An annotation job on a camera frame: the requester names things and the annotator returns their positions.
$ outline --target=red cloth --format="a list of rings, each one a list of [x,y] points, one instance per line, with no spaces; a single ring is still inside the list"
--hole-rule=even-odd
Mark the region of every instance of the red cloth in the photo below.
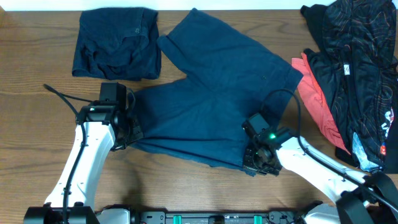
[[[317,80],[313,76],[307,56],[302,53],[302,58],[292,58],[292,66],[303,74],[301,82],[298,84],[298,92],[304,101],[305,107],[310,112],[311,117],[318,125],[321,133],[335,146],[344,149],[348,154],[351,153],[345,148],[341,135],[333,119],[326,98]]]

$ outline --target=shirt tag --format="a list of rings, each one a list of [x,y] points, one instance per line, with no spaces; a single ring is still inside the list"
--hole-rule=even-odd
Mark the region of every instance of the shirt tag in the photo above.
[[[349,64],[344,63],[344,75],[349,75]]]

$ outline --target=clothing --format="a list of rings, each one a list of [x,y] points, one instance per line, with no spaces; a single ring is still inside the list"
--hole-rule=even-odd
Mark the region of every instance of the clothing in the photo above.
[[[307,56],[305,54],[301,54],[301,56],[303,59],[292,58],[292,66],[303,74],[303,78],[298,84],[297,89],[305,107],[318,125],[321,133],[332,144],[344,149],[348,154],[351,154],[344,146],[335,120],[326,103],[325,95],[311,72],[310,65],[307,62]]]
[[[139,7],[82,12],[72,75],[132,81],[158,78],[156,18],[156,11]]]
[[[157,43],[187,77],[136,92],[144,138],[133,147],[242,170],[249,142],[242,123],[259,112],[272,90],[294,91],[300,72],[196,9]],[[277,125],[290,98],[279,93],[265,103],[270,124]]]
[[[302,14],[321,50],[304,52],[346,148],[353,151],[356,133],[368,160],[387,169],[385,114],[398,109],[395,6],[391,0],[337,0],[326,10],[303,7]],[[352,159],[360,165],[358,155]]]

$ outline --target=folded shirt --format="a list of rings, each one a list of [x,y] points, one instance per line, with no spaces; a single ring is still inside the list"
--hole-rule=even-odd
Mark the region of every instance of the folded shirt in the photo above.
[[[332,144],[344,149],[351,155],[344,146],[344,142],[338,132],[335,120],[330,113],[325,95],[313,76],[310,65],[308,64],[307,56],[305,54],[301,54],[301,56],[302,59],[292,58],[292,66],[303,74],[303,78],[298,84],[297,89],[305,107],[318,125],[319,130],[324,137],[326,137]]]
[[[156,18],[156,11],[140,7],[83,11],[72,75],[132,81],[158,78]]]
[[[259,112],[271,91],[294,91],[302,74],[259,42],[196,9],[157,43],[187,77],[136,92],[134,112],[144,139],[133,147],[242,170],[249,142],[242,123]],[[278,124],[290,98],[282,92],[265,102],[270,124]]]

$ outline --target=wooden table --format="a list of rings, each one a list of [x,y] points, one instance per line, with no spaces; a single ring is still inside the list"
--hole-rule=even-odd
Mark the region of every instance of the wooden table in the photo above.
[[[187,11],[159,12],[159,30],[169,33]],[[210,11],[290,62],[309,47],[317,50],[299,11]],[[75,136],[74,115],[62,100],[42,87],[98,99],[100,83],[73,78],[73,54],[80,12],[7,12],[0,28],[0,223],[22,223],[29,206],[41,206],[62,173]],[[139,90],[184,78],[162,56],[158,80],[120,81]],[[84,105],[73,102],[77,108]],[[303,135],[333,155],[303,109]],[[284,123],[296,124],[291,101]],[[398,184],[398,175],[391,175]],[[244,172],[210,168],[192,161],[129,148],[111,152],[96,194],[96,210],[114,203],[169,211],[258,211],[302,208],[314,200],[330,202],[300,176],[250,177]]]

